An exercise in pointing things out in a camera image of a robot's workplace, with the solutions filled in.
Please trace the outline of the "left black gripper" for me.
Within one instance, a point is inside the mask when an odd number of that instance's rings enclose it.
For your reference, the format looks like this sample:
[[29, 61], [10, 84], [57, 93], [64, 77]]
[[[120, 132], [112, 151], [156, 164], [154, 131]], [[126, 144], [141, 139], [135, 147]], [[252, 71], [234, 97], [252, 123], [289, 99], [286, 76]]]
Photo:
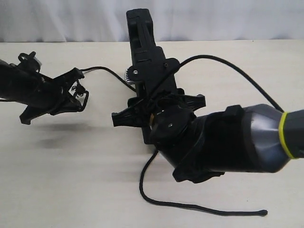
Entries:
[[[83, 72], [74, 67], [70, 71], [50, 78], [40, 73], [41, 64], [36, 59], [36, 53], [21, 53], [18, 56], [20, 63], [15, 67], [20, 73], [21, 91], [17, 101], [27, 105], [20, 115], [22, 124], [31, 124], [31, 121], [44, 114], [57, 115], [62, 113], [77, 113], [84, 111], [89, 92], [76, 90], [71, 94], [68, 90], [80, 79], [85, 78]], [[77, 99], [82, 94], [83, 102]]]

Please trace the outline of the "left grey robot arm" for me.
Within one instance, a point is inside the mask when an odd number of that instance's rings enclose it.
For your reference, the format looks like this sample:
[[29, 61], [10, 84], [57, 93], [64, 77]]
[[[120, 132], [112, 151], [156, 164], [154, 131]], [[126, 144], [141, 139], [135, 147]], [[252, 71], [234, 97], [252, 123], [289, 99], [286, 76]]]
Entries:
[[84, 111], [89, 92], [79, 82], [84, 78], [80, 69], [50, 78], [40, 73], [41, 62], [35, 51], [20, 53], [18, 59], [17, 65], [0, 62], [0, 96], [27, 106], [19, 117], [22, 124], [30, 125], [45, 114]]

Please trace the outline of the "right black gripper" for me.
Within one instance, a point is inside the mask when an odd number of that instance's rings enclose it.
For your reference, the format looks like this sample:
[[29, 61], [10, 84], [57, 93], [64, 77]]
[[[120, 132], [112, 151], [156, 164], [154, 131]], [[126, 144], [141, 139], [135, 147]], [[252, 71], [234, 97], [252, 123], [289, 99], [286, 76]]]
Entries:
[[118, 113], [112, 113], [113, 126], [127, 126], [142, 129], [143, 142], [151, 145], [150, 134], [153, 118], [170, 106], [177, 105], [192, 112], [206, 106], [205, 96], [185, 95], [182, 88], [177, 93], [161, 91], [151, 98], [132, 97], [128, 99], [128, 107]]

